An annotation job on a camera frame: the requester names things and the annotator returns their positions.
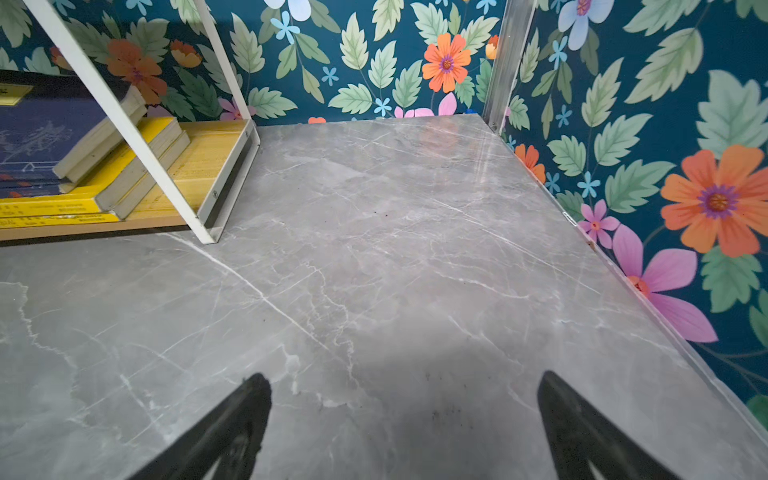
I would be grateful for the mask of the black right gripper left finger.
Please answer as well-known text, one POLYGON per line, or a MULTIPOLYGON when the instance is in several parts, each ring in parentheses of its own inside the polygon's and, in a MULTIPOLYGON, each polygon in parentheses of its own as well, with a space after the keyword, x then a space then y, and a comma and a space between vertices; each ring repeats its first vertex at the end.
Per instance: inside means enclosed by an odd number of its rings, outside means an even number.
POLYGON ((145 466, 134 479, 249 479, 272 407, 270 382, 256 373, 145 466))

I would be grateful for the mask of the yellow book under shelf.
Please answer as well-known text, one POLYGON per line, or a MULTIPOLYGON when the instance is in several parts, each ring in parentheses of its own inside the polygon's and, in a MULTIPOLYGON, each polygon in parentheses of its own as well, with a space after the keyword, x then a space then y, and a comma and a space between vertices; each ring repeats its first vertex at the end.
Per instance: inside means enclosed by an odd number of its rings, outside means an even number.
POLYGON ((3 199, 1 228, 120 222, 155 185, 130 147, 121 146, 82 185, 66 194, 3 199))

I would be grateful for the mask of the blue book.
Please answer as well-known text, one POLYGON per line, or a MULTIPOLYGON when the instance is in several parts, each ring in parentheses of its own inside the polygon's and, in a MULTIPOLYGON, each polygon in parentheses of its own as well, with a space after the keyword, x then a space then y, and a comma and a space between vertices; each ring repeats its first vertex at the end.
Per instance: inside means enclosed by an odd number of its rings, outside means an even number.
POLYGON ((1 197, 73 190, 123 141, 77 76, 1 72, 1 197))

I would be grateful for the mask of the yellow cartoon cover book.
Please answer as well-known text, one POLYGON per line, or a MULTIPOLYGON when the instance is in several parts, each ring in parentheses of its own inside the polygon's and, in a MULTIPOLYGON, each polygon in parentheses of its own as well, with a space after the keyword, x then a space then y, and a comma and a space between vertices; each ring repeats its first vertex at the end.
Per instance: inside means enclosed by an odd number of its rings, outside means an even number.
MULTIPOLYGON (((138 130, 161 166, 169 168, 190 144, 188 134, 173 117, 146 118, 138 130)), ((77 187, 66 194, 40 197, 3 198, 1 217, 81 215, 116 213, 125 218, 154 187, 155 181, 141 160, 125 144, 117 147, 77 187)))

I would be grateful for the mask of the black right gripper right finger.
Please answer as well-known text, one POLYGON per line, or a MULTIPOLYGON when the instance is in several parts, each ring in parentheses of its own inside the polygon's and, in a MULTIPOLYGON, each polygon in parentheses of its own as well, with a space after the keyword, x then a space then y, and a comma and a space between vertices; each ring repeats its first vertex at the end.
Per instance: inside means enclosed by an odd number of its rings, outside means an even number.
POLYGON ((544 372, 537 402, 560 479, 676 479, 555 372, 544 372))

